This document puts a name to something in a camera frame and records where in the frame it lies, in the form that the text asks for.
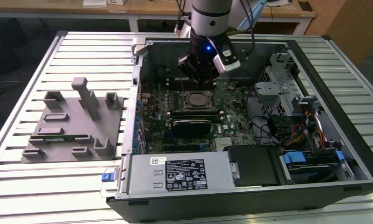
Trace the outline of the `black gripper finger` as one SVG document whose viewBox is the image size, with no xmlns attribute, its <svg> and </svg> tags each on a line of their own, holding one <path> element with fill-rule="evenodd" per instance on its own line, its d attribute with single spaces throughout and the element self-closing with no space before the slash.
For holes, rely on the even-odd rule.
<svg viewBox="0 0 373 224">
<path fill-rule="evenodd" d="M 215 79 L 220 76 L 215 63 L 212 61 L 206 61 L 206 90 L 212 90 L 215 88 Z"/>
<path fill-rule="evenodd" d="M 202 59 L 188 53 L 184 57 L 179 58 L 178 67 L 184 72 L 184 74 L 198 83 L 198 89 L 204 89 L 204 71 L 206 68 L 202 64 Z"/>
</svg>

